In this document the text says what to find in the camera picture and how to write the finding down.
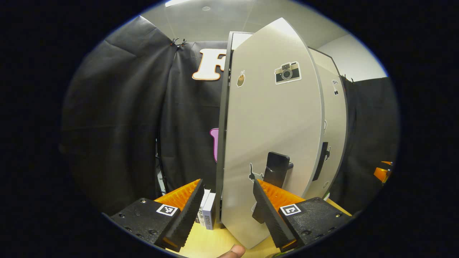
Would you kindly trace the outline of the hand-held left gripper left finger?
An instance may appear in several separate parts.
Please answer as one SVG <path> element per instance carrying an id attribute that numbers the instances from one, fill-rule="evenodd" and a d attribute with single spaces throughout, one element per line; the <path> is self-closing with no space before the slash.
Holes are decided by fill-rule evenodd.
<path id="1" fill-rule="evenodd" d="M 139 198 L 109 220 L 141 241 L 179 252 L 186 244 L 203 195 L 200 178 L 155 200 Z"/>

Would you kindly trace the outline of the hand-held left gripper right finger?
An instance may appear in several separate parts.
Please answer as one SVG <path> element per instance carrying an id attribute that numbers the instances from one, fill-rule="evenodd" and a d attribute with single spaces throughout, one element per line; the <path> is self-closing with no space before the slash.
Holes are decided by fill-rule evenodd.
<path id="1" fill-rule="evenodd" d="M 283 253 L 308 248 L 352 219 L 320 197 L 306 200 L 262 180 L 254 181 L 253 193 L 274 245 Z"/>

